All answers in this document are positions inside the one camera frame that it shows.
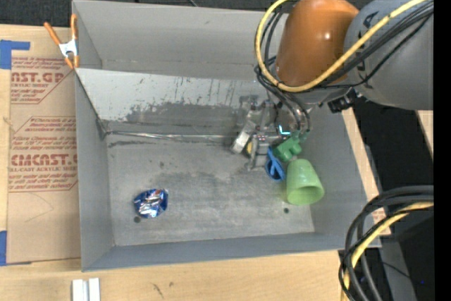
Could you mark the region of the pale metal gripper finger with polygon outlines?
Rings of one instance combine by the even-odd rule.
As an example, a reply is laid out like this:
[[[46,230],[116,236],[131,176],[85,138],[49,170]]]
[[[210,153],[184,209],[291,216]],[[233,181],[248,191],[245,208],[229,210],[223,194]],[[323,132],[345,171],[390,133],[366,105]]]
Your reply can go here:
[[[251,136],[250,141],[245,146],[245,153],[249,157],[245,166],[248,171],[254,168],[264,167],[267,160],[268,148],[269,143],[266,136]]]
[[[231,152],[234,154],[241,154],[251,140],[253,134],[253,131],[242,130],[233,141],[230,147]]]

